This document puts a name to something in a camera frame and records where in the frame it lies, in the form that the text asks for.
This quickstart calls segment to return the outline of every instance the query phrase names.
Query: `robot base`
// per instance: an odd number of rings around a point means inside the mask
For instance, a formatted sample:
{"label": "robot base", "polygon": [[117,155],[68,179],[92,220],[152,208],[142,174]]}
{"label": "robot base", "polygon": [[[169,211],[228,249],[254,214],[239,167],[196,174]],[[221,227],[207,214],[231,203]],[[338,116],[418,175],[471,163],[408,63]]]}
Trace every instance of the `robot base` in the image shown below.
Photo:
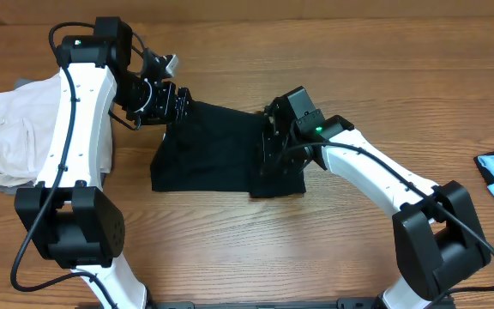
{"label": "robot base", "polygon": [[[101,309],[101,306],[79,306],[76,309]],[[298,301],[298,302],[261,302],[237,304],[201,304],[192,302],[157,303],[147,309],[386,309],[372,297],[344,298],[337,301]],[[435,304],[432,309],[456,309],[453,298],[448,297]]]}

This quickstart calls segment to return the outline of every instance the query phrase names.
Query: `black cloth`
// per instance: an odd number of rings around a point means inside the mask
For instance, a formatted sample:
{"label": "black cloth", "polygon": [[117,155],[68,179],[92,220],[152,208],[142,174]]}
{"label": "black cloth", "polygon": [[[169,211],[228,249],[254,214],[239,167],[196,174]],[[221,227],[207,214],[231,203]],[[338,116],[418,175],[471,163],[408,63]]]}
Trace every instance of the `black cloth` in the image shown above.
{"label": "black cloth", "polygon": [[154,191],[238,191],[252,197],[305,193],[300,166],[260,174],[262,115],[194,102],[183,123],[169,124],[150,166]]}

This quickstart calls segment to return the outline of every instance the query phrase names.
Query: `beige cloth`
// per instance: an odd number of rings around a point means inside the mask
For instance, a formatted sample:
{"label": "beige cloth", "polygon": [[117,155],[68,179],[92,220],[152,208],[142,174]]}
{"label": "beige cloth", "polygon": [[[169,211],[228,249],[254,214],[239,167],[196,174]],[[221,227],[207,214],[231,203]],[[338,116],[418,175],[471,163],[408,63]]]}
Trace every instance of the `beige cloth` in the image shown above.
{"label": "beige cloth", "polygon": [[[38,177],[51,146],[59,102],[58,75],[0,94],[1,186],[23,185]],[[105,136],[100,167],[109,173],[111,132]]]}

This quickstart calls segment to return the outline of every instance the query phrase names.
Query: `wire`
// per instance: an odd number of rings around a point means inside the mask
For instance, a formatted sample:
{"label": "wire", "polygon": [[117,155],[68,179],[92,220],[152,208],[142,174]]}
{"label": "wire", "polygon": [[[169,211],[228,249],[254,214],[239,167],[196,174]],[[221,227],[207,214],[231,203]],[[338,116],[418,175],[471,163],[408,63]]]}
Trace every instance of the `wire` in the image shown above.
{"label": "wire", "polygon": [[[436,207],[440,212],[442,212],[449,220],[453,221],[457,226],[461,227],[464,229],[466,232],[470,233],[472,237],[474,237],[479,243],[481,243],[487,250],[491,252],[491,255],[494,257],[494,248],[491,244],[489,244],[485,239],[483,239],[481,236],[477,235],[470,227],[468,227],[466,224],[464,224],[462,221],[460,221],[457,217],[455,217],[453,214],[448,212],[441,204],[437,203],[434,201],[433,198],[427,196],[424,194],[419,188],[417,188],[412,182],[409,182],[407,179],[403,178],[399,173],[397,173],[392,167],[390,167],[388,164],[386,164],[384,161],[382,161],[380,158],[375,156],[374,154],[370,153],[369,151],[361,148],[361,147],[356,147],[353,145],[348,145],[340,142],[308,142],[305,144],[299,144],[299,145],[294,145],[291,146],[290,148],[285,149],[281,153],[278,154],[277,157],[277,162],[280,162],[281,157],[293,150],[297,149],[302,149],[305,147],[312,147],[312,146],[331,146],[331,147],[338,147],[338,148],[346,148],[346,149],[351,149],[354,151],[357,151],[358,153],[365,155],[372,159],[374,162],[376,162],[378,165],[383,167],[385,170],[387,170],[389,173],[391,173],[394,177],[396,177],[402,184],[404,184],[409,190],[412,190],[413,192],[417,193],[420,197],[422,197],[426,202],[432,204],[432,206]],[[443,297],[446,295],[451,295],[453,293],[460,293],[460,292],[492,292],[494,291],[494,285],[489,286],[489,287],[464,287],[464,288],[451,288],[449,291],[446,291],[442,294],[440,294],[435,300],[431,302],[431,304],[436,304],[439,302]]]}
{"label": "wire", "polygon": [[146,46],[144,46],[144,42],[141,39],[141,36],[138,35],[136,32],[133,32],[133,35],[135,36],[136,39],[138,39],[138,43],[141,44],[142,52],[140,52],[136,47],[133,46],[133,51],[135,51],[140,57],[143,57],[144,51],[146,51]]}
{"label": "wire", "polygon": [[312,159],[306,160],[306,162],[300,167],[300,171],[298,171],[298,173],[301,173],[311,162]]}
{"label": "wire", "polygon": [[110,117],[112,117],[114,120],[116,120],[120,124],[124,125],[129,130],[139,130],[141,128],[141,115],[139,113],[136,114],[136,127],[135,128],[133,128],[132,126],[130,126],[129,124],[127,124],[120,117],[116,116],[116,114],[113,113],[112,111],[108,111],[108,114],[110,115]]}
{"label": "wire", "polygon": [[[49,42],[51,44],[51,49],[55,53],[56,56],[56,48],[54,47],[54,41],[53,41],[53,36],[54,32],[58,30],[61,27],[66,27],[66,26],[85,26],[89,27],[92,26],[90,24],[84,24],[82,22],[65,22],[62,24],[58,24],[55,27],[51,29],[49,32]],[[72,80],[72,76],[68,71],[67,67],[62,67],[62,70],[64,74],[66,75],[66,79],[68,80],[69,84],[69,92],[70,92],[70,112],[69,112],[69,124],[68,124],[68,131],[66,133],[66,139],[64,141],[64,146],[63,146],[63,152],[62,152],[62,157],[60,158],[60,164],[58,164],[58,171],[57,171],[57,176],[55,177],[55,181],[52,184],[52,188],[49,191],[49,194],[47,195],[47,198],[41,207],[38,215],[35,217],[33,220],[33,224],[30,227],[30,230],[27,232],[26,237],[24,238],[24,241],[22,241],[22,245],[18,252],[16,253],[15,261],[13,262],[13,267],[11,268],[10,271],[10,282],[13,288],[15,288],[18,291],[21,292],[34,292],[34,291],[39,291],[40,289],[50,287],[51,285],[57,284],[59,282],[63,282],[64,280],[68,280],[70,278],[78,277],[78,276],[85,276],[88,277],[92,282],[94,282],[100,289],[100,292],[104,295],[106,301],[108,304],[111,306],[112,309],[117,308],[117,304],[113,301],[111,298],[110,294],[106,290],[104,284],[100,281],[100,279],[94,275],[91,274],[87,271],[81,271],[81,272],[76,272],[76,273],[70,273],[64,276],[59,276],[58,278],[52,279],[48,282],[41,283],[39,285],[33,286],[33,287],[23,287],[18,283],[17,280],[17,275],[18,275],[18,268],[20,266],[21,260],[24,257],[24,253],[26,252],[26,248],[29,245],[30,241],[32,240],[33,235],[37,231],[37,228],[39,224],[41,223],[41,218],[45,216],[45,213],[48,211],[48,209],[52,206],[52,199],[54,198],[55,192],[58,188],[58,185],[60,184],[60,180],[62,179],[63,173],[67,170],[66,167],[66,159],[68,158],[68,152],[69,152],[69,145],[71,143],[71,138],[72,138],[72,133],[74,132],[74,124],[75,124],[75,109],[76,109],[76,103],[77,103],[77,97],[75,96],[75,86],[74,86],[74,81]]]}
{"label": "wire", "polygon": [[[142,59],[144,59],[144,52],[146,51],[146,47],[144,46],[144,42],[142,42],[141,36],[138,35],[136,32],[133,32],[133,35],[135,36],[136,39],[138,39],[138,43],[141,44],[142,51],[139,51],[138,48],[136,48],[136,46],[134,46],[132,44],[131,44],[130,48],[132,48],[133,51],[135,51],[136,54],[138,54],[138,56],[140,56]],[[140,72],[133,72],[133,74],[136,76],[139,76],[141,73],[142,73],[142,69]]]}
{"label": "wire", "polygon": [[295,126],[294,126],[296,122],[297,122],[297,120],[293,120],[291,122],[291,125],[289,125],[289,135],[292,137],[292,142],[294,142],[295,144],[298,143],[297,134],[295,133]]}

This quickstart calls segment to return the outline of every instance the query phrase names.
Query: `table surface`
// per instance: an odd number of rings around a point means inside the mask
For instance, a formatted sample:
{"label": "table surface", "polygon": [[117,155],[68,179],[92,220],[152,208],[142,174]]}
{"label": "table surface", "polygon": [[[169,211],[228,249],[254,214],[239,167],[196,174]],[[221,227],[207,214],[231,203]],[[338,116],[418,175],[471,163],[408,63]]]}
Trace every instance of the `table surface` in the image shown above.
{"label": "table surface", "polygon": [[[494,18],[131,26],[159,54],[178,54],[174,82],[195,100],[254,112],[305,86],[325,115],[350,120],[402,166],[465,185],[494,245],[494,199],[473,163],[494,150]],[[57,72],[49,28],[0,27],[0,92],[18,77]],[[157,301],[336,300],[375,296],[398,278],[390,219],[315,164],[303,196],[156,193],[148,166],[165,128],[115,128],[115,170],[105,194],[125,217],[125,256]],[[0,308],[96,301],[78,278],[16,292],[9,271],[25,234],[13,197],[0,193]],[[19,279],[33,285],[65,273],[31,245]],[[494,284],[494,261],[467,284]],[[494,307],[494,293],[459,294],[457,304]]]}

